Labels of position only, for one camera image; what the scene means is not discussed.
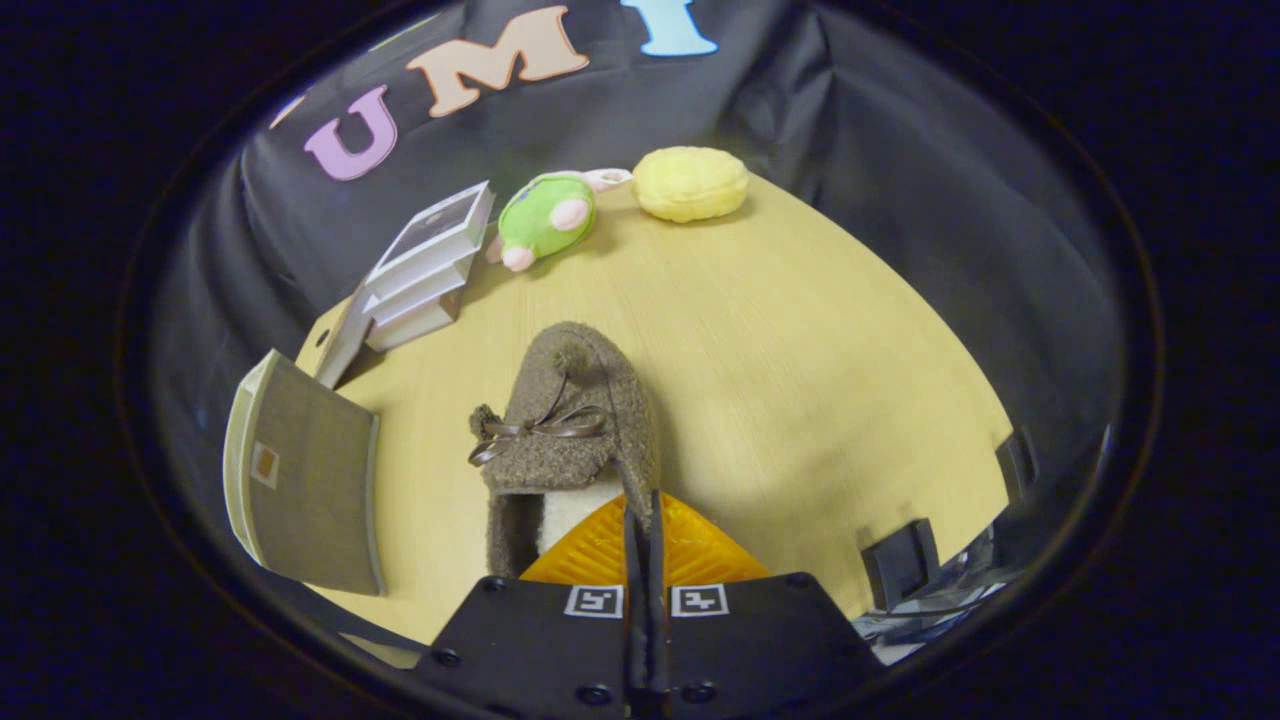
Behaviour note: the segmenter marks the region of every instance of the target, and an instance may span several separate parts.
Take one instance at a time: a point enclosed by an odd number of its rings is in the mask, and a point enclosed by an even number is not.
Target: yellow plush
[[[746,165],[712,147],[664,147],[631,173],[636,201],[650,215],[676,223],[719,218],[746,200]]]

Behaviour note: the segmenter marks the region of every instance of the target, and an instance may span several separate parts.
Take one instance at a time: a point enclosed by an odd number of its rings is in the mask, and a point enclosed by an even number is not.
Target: peach letter m
[[[525,60],[520,79],[547,79],[586,67],[586,55],[573,50],[561,17],[563,5],[531,10],[512,18],[493,47],[467,40],[451,40],[410,60],[404,69],[422,70],[435,94],[433,118],[443,118],[475,102],[480,91],[462,85],[462,76],[502,90],[511,83],[516,58]]]

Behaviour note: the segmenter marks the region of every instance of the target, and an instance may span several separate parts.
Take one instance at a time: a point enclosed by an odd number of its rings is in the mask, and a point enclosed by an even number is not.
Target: black bracket
[[[996,460],[1005,477],[1005,491],[1010,505],[1027,495],[1028,488],[1039,477],[1039,462],[1036,460],[1036,446],[1027,428],[1018,428],[996,448]]]
[[[892,610],[938,578],[938,546],[933,542],[933,527],[928,519],[908,523],[863,550],[863,564],[876,607]]]

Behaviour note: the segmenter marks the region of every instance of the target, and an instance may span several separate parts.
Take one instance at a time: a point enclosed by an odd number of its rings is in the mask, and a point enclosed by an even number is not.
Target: screw
[[[694,705],[710,702],[712,698],[716,697],[716,685],[710,683],[703,683],[700,685],[687,685],[685,689],[680,691],[680,697],[685,702],[691,702]]]
[[[462,664],[462,657],[452,650],[438,650],[431,657],[444,667],[457,667]]]
[[[586,705],[609,705],[613,693],[604,685],[586,685],[577,688],[577,700]]]

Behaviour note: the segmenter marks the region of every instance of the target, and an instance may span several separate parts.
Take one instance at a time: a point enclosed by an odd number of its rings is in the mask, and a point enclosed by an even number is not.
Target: brown fuzzy shoe
[[[538,334],[503,418],[471,415],[471,462],[489,486],[489,571],[518,577],[538,559],[543,495],[581,489],[612,462],[645,530],[660,468],[657,420],[626,356],[599,332],[558,323]]]

